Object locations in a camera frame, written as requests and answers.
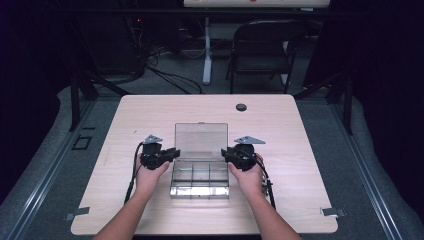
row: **clear plastic box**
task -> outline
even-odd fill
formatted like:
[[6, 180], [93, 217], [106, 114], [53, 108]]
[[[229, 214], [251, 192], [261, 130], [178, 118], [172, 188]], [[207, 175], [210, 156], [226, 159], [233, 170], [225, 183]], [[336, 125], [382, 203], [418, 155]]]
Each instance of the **clear plastic box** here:
[[228, 144], [226, 123], [177, 123], [171, 198], [228, 198], [228, 167], [221, 149]]

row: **table top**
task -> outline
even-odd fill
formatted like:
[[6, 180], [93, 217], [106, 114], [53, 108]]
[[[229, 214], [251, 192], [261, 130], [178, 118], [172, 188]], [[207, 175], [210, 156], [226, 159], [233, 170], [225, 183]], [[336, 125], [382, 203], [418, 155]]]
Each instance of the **table top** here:
[[327, 8], [330, 0], [184, 0], [185, 7]]
[[[243, 103], [246, 111], [236, 110]], [[277, 211], [298, 233], [332, 233], [337, 222], [320, 208], [331, 204], [296, 103], [290, 95], [129, 95], [122, 98], [71, 231], [97, 233], [123, 206], [136, 146], [148, 135], [174, 147], [176, 123], [227, 123], [228, 146], [252, 136], [273, 182]], [[232, 235], [259, 233], [230, 173], [229, 199], [171, 199], [172, 165], [147, 204], [136, 234]]]

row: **metal bracket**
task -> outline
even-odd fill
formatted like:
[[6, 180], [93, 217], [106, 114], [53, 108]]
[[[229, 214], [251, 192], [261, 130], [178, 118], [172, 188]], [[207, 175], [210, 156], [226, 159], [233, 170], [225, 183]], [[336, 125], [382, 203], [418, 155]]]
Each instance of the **metal bracket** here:
[[234, 140], [234, 142], [238, 142], [238, 143], [241, 143], [241, 144], [265, 144], [264, 141], [250, 137], [250, 136], [238, 138], [238, 139]]
[[321, 208], [321, 214], [335, 218], [344, 217], [347, 215], [344, 209], [335, 208]]
[[74, 220], [75, 216], [88, 214], [89, 211], [90, 211], [90, 207], [79, 208], [74, 213], [66, 214], [65, 218], [63, 220], [72, 221], [72, 220]]
[[146, 139], [144, 139], [143, 144], [156, 143], [156, 142], [160, 142], [160, 141], [163, 141], [163, 139], [158, 138], [158, 137], [153, 136], [153, 135], [149, 135]]

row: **small black round object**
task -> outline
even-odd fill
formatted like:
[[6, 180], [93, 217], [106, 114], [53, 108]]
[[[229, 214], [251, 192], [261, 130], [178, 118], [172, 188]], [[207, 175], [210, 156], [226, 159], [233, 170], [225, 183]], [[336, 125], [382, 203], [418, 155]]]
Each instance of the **small black round object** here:
[[237, 109], [237, 111], [244, 112], [244, 111], [246, 111], [247, 106], [246, 106], [246, 104], [239, 103], [239, 104], [236, 105], [236, 109]]

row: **black curtain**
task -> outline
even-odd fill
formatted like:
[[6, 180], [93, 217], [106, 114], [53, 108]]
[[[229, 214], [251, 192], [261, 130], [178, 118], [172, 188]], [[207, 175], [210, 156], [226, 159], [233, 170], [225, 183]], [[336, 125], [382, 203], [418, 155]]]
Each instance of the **black curtain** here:
[[70, 73], [57, 33], [50, 32], [51, 23], [36, 2], [2, 1], [0, 11], [3, 202], [54, 123], [57, 93], [69, 85]]
[[333, 0], [330, 9], [367, 17], [324, 23], [304, 85], [340, 72], [352, 77], [375, 153], [401, 196], [423, 220], [423, 3]]

